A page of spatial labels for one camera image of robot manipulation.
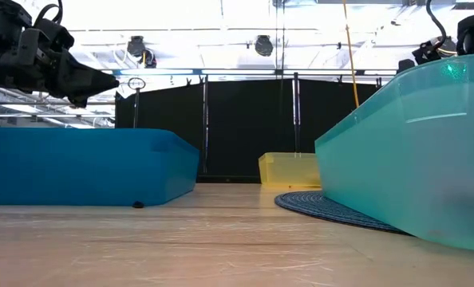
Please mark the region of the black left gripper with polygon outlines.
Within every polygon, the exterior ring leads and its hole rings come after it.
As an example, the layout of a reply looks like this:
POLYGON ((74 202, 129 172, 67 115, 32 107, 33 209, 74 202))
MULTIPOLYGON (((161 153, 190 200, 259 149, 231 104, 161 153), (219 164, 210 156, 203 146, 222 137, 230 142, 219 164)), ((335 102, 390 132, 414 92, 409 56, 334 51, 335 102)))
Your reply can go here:
POLYGON ((68 51, 65 28, 17 29, 10 50, 9 86, 23 92, 68 97, 72 107, 85 108, 88 97, 120 82, 112 75, 78 62, 68 51))

